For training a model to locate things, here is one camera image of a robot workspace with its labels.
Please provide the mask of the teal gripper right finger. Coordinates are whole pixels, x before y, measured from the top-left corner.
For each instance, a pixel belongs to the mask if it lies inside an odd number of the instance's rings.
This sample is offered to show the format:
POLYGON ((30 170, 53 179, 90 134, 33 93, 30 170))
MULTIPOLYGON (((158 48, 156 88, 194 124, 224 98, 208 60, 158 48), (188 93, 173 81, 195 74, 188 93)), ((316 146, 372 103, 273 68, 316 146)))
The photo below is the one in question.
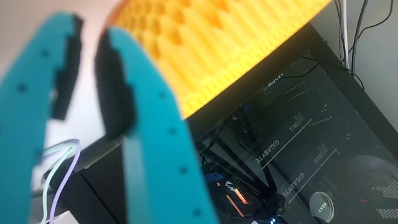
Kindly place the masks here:
POLYGON ((102 33, 95 75, 106 136, 123 139, 127 221, 218 223, 174 95, 125 30, 102 33))

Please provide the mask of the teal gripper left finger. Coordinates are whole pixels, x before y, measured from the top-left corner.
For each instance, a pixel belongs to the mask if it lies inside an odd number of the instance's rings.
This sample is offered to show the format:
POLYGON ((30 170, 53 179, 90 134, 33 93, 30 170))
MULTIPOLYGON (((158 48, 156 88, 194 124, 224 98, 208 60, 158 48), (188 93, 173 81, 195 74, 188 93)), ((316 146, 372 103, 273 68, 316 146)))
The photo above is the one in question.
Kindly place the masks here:
POLYGON ((1 223, 27 223, 34 166, 42 157, 46 122, 65 119, 81 51, 83 21, 50 16, 1 82, 1 223))

